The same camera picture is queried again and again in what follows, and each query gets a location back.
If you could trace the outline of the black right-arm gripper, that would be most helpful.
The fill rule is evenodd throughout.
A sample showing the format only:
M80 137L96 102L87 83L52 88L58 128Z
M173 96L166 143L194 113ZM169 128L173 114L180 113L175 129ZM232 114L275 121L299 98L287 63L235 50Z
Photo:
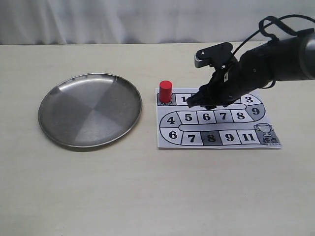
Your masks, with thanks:
M201 94L186 99L189 108L228 106L255 89L269 89L276 83L267 57L256 50L246 51L237 60L231 56L227 65L215 69L209 83L201 86Z

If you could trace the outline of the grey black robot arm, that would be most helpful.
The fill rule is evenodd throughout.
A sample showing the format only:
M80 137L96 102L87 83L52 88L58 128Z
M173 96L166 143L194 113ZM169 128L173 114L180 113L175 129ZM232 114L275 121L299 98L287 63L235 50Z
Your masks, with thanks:
M195 54L195 67L215 69L211 79L186 99L189 107L207 110L228 106L256 89L268 89L277 81L305 81L315 78L315 32L302 30L298 36L271 40L246 51L240 59L233 46L224 42Z

